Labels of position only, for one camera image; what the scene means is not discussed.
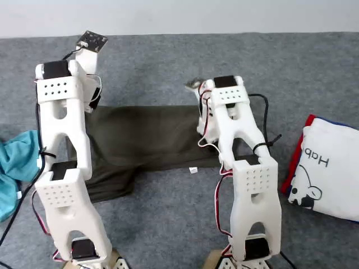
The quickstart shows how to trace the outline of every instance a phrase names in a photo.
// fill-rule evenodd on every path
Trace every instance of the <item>white wire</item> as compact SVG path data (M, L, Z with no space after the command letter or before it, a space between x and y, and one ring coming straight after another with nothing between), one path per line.
M92 101L95 101L98 97L100 97L100 94L101 94L101 92L102 92L102 79L101 79L101 77L100 77L99 75L96 75L96 74L86 74L86 75L87 75L87 76L97 77L97 78L99 79L99 81L100 81L100 90L99 90L97 96L96 96L95 98L92 98L92 99L91 99L90 102L92 102Z

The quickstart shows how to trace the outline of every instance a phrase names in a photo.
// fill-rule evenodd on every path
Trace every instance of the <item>black wire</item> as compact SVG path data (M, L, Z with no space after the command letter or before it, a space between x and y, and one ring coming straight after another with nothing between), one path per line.
M37 102L37 90L36 90L36 109L35 109L35 115L36 115L36 126L37 126L37 129L38 129L38 141L39 141L39 148L40 150L42 150L43 148L43 143L42 143L42 139L41 139L41 130L40 130L40 116L39 116L39 110L40 110L40 105L38 104ZM45 155L44 154L40 154L40 157L41 157L41 161L42 161L42 165L41 165L41 168L40 170L38 171L37 175L35 176L34 180L26 187L26 189L24 190L24 193L21 197L21 199L19 200L17 206L16 206L16 209L11 217L11 220L10 222L8 223L8 225L6 226L6 229L4 231L4 233L2 234L1 236L1 239L0 239L0 247L2 245L2 243L4 242L5 240L5 237L6 235L8 234L8 232L10 231L10 228L13 224L13 222L15 221L15 218L20 210L20 207L23 203L23 201L25 200L25 197L26 195L28 194L28 192L31 190L31 188L34 186L35 182L39 179L39 177L41 176L41 174L43 173L44 169L45 169ZM12 269L9 265L3 263L0 261L0 265L5 267L5 268L8 268L8 269Z
M73 55L75 52L78 52L79 50L81 50L81 49L83 49L83 48L84 48L84 47L79 47L78 49L75 49L75 50L73 50L73 51L67 53L67 54L62 58L62 60L63 60L63 61L66 60L68 57L70 57L71 55Z
M263 136L264 136L264 141L268 143L268 134L267 134L267 118L268 118L268 108L269 108L268 98L263 94L248 94L248 96L262 97L265 102L264 117L263 117Z
M279 253L292 266L293 269L297 269L294 263L283 253L283 251L280 251Z
M3 263L2 261L0 261L0 265L7 268L7 269L12 269L11 266L7 265L6 263Z

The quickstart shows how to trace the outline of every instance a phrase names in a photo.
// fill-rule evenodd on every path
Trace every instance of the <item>wire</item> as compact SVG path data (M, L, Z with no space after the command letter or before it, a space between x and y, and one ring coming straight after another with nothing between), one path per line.
M208 100L209 100L209 98L206 99L207 114L206 114L206 122L205 122L205 124L204 124L203 136L202 136L201 139L199 139L197 145L198 145L198 147L212 146L212 147L214 147L214 148L218 151L218 153L220 154L220 150L219 150L219 148L218 148L215 144L212 144L212 143L206 143L206 144L204 144L204 145L201 144L201 142L205 139L205 135L207 134L207 129L208 129L208 121L209 121Z
M68 57L70 57L71 55L73 55L73 54L76 53L76 52L79 52L79 51L80 51L81 49L83 49L83 48L84 48L84 47L81 46L81 47L79 47L78 49L75 49L75 50L73 50L73 51L67 53L67 54L62 58L62 60L63 60L63 61L66 60Z
M248 94L248 96L262 97L264 100L265 109L264 109L264 117L263 117L263 136L264 136L264 141L268 143L268 133L267 133L267 118L268 118L268 108L269 108L268 98L263 94Z
M90 269L90 268L88 268L88 267L86 267L86 266L83 266L83 265L79 265L80 267L82 267L82 268L84 268L84 269Z
M31 188L34 186L34 184L36 183L36 181L39 179L39 177L42 175L44 169L45 169L45 155L43 154L43 143L42 143L42 138L41 138L41 130L40 130L40 116L39 116L39 111L40 111L40 105L37 102L37 86L35 87L35 92L36 92L36 109L35 109L35 115L36 115L36 126L38 129L38 142L39 142L39 148L40 148L40 158L42 161L42 165L40 170L38 171L37 175L35 176L35 178L33 179L33 181L26 187L26 189L24 190L24 193L21 197L21 199L19 200L16 209L9 221L9 223L7 224L4 233L1 236L0 239L0 247L2 246L8 232L10 231L10 228L12 227L13 222L15 221L15 218L20 210L20 207L22 205L22 203L25 200L26 195L28 194L28 192L31 190ZM11 268L9 265L4 264L3 262L0 261L0 265L4 266L5 268Z
M86 75L87 75L87 76L97 77L97 78L99 79L99 81L100 81L100 90L99 90L99 92L97 93L97 96L91 99L90 102L92 102L92 101L95 101L95 100L96 100L98 97L100 97L100 95L101 95L101 92L102 92L102 79L101 79L101 77L100 77L99 75L96 75L96 74L86 74Z
M233 169L224 170L224 162L222 162L220 165L219 174L220 175L229 175L232 173L233 173Z
M290 266L292 266L293 269L297 269L294 263L283 253L283 251L280 251L279 254L282 255L282 257L289 263Z
M2 261L0 261L0 265L7 268L7 269L12 269L11 266L7 265L6 263L3 263Z
M220 221L219 221L219 189L220 189L220 185L222 183L222 181L225 179L225 178L229 178L229 177L232 177L233 174L228 174L228 175L224 175L221 177L220 181L217 183L217 186L215 188L215 191L214 191L214 213L215 213L215 222L216 222L216 225L217 225L217 228L218 230L222 233L222 234L225 234L229 237L232 237L231 233L226 231L226 230L222 230L220 228Z
M40 215L37 213L36 209L35 209L35 205L34 205L34 197L35 194L37 193L36 190L33 191L32 195L31 195L31 206L33 208L34 214L36 216L36 218L38 219L38 222L44 232L44 234L46 235L51 235L50 231L46 228L45 222L43 221L43 219L40 217Z

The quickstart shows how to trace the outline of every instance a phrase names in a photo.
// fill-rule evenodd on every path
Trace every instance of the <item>wooden base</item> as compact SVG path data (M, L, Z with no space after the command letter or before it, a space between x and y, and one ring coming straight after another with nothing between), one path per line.
M220 249L211 251L211 253L209 253L202 269L215 269L219 262L221 253L222 253L222 251Z

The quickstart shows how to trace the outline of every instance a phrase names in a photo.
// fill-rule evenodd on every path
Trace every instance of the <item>clothing tag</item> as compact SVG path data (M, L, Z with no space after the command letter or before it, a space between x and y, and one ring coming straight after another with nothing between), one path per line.
M198 168L197 167L190 167L190 172L191 172L191 174L196 174L198 172Z

